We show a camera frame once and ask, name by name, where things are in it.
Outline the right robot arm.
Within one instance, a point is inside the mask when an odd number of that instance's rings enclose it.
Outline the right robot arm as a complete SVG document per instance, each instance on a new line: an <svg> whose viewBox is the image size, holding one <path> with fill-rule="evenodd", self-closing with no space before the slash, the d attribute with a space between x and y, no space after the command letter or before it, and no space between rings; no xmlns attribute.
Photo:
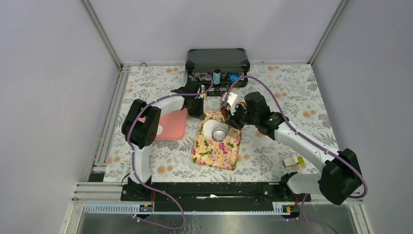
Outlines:
<svg viewBox="0 0 413 234"><path fill-rule="evenodd" d="M255 126L262 135L286 145L317 168L316 174L284 175L285 184L279 188L284 200L291 201L298 194L318 194L340 205L355 198L352 194L362 185L362 174L352 150L329 147L303 132L281 112L271 111L260 92L247 94L243 102L235 93L226 92L221 111L226 124L235 129Z"/></svg>

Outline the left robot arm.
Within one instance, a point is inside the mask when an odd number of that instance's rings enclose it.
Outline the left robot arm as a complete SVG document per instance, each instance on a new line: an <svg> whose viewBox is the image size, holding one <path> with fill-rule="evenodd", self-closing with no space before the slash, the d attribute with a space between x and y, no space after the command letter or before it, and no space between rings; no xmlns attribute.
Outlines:
<svg viewBox="0 0 413 234"><path fill-rule="evenodd" d="M204 99L201 85L188 80L185 86L172 90L170 94L149 103L136 99L133 101L124 120L121 131L131 147L131 171L128 187L139 200L146 200L151 194L151 173L149 157L152 151L160 118L174 111L187 109L192 117L204 119Z"/></svg>

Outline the floral yellow tray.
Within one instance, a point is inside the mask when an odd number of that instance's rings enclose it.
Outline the floral yellow tray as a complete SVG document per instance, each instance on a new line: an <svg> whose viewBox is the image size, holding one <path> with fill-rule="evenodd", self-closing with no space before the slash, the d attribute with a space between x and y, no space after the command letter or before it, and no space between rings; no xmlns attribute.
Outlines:
<svg viewBox="0 0 413 234"><path fill-rule="evenodd" d="M203 166L234 171L242 141L242 130L231 129L223 142L213 142L203 135L203 125L210 119L224 124L223 115L218 111L207 110L204 112L204 117L195 138L191 161Z"/></svg>

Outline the white dough ball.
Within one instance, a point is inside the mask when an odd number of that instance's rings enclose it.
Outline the white dough ball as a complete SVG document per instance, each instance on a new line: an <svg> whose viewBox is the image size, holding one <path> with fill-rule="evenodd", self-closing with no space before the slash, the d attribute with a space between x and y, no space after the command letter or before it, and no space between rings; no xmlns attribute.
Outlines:
<svg viewBox="0 0 413 234"><path fill-rule="evenodd" d="M216 120L210 119L203 125L203 135L213 142L223 142L228 134L226 125Z"/></svg>

